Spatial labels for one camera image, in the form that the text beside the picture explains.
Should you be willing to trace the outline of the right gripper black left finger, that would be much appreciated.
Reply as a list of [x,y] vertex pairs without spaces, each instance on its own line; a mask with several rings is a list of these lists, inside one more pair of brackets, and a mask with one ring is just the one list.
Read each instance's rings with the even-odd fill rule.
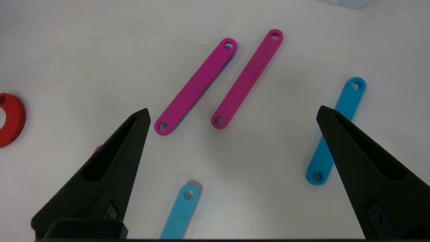
[[130,115],[31,219],[37,240],[125,240],[148,109]]

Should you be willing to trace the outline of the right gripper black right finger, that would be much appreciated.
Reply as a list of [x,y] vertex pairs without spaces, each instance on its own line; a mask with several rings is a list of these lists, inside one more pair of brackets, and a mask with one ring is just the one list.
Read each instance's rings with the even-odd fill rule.
[[340,112],[316,120],[365,239],[428,241],[430,187]]

